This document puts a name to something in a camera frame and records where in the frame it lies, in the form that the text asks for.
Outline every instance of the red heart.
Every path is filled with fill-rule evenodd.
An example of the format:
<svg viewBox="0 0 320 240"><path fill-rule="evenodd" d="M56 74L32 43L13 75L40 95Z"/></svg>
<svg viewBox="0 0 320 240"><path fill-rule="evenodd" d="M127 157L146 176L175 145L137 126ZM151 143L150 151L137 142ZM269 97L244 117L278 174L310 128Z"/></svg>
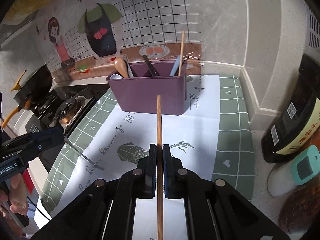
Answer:
<svg viewBox="0 0 320 240"><path fill-rule="evenodd" d="M94 36L95 39L97 39L97 40L101 40L101 38L102 38L102 35L101 35L100 32L95 33L93 36Z"/></svg>
<svg viewBox="0 0 320 240"><path fill-rule="evenodd" d="M107 31L108 31L108 29L106 29L106 28L100 28L100 33L102 35L105 35L107 33Z"/></svg>

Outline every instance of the screw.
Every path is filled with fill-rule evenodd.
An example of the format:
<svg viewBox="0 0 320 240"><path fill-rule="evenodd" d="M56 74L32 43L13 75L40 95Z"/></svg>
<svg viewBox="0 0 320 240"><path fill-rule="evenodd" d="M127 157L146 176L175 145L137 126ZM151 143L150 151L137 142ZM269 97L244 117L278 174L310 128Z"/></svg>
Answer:
<svg viewBox="0 0 320 240"><path fill-rule="evenodd" d="M223 187L226 184L226 182L223 179L217 179L216 185L219 187Z"/></svg>
<svg viewBox="0 0 320 240"><path fill-rule="evenodd" d="M104 180L103 179L97 179L95 182L94 182L94 185L96 187L101 187L104 185Z"/></svg>
<svg viewBox="0 0 320 240"><path fill-rule="evenodd" d="M178 169L178 173L180 175L186 175L188 173L188 171L186 169L184 169L184 168L181 168L181 169Z"/></svg>
<svg viewBox="0 0 320 240"><path fill-rule="evenodd" d="M142 174L142 170L141 170L141 169L134 169L134 170L132 171L132 173L133 173L134 175L141 175L141 174Z"/></svg>

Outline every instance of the black stove top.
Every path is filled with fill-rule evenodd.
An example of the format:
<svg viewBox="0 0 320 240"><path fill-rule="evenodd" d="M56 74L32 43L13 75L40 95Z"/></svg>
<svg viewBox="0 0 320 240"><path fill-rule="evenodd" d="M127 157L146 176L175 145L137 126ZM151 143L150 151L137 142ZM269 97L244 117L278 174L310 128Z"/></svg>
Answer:
<svg viewBox="0 0 320 240"><path fill-rule="evenodd" d="M65 130L65 136L69 137L89 110L108 89L108 84L55 88L34 109L31 109L34 115L25 126L27 133L46 130L56 125L57 120L60 120L60 124ZM54 149L54 152L46 153L46 156L39 156L48 172L52 168L59 151Z"/></svg>

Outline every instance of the cartoon girl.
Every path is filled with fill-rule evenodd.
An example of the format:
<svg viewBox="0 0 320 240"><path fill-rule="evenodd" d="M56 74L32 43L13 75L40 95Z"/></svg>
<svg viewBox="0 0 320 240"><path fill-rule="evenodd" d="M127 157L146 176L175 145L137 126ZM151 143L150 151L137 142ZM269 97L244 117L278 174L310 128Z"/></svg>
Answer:
<svg viewBox="0 0 320 240"><path fill-rule="evenodd" d="M110 3L95 3L93 0L78 0L86 7L79 20L78 32L88 38L96 58L121 53L122 24L121 13Z"/></svg>
<svg viewBox="0 0 320 240"><path fill-rule="evenodd" d="M48 22L48 32L50 41L53 43L61 58L61 67L69 71L75 70L75 60L71 58L64 45L63 37L60 35L60 26L56 17L52 17Z"/></svg>

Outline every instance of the utensil holder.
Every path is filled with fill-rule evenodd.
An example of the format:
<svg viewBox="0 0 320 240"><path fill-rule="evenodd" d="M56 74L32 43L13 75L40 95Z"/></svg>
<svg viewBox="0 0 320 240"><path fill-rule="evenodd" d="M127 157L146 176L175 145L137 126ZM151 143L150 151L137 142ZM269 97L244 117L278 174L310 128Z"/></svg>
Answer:
<svg viewBox="0 0 320 240"><path fill-rule="evenodd" d="M107 81L122 111L157 113L157 95L161 95L162 114L181 115L185 112L187 99L187 63L181 66L181 75L169 77L174 61L152 61L160 77L152 77L146 63L130 64L134 78L110 79Z"/></svg>

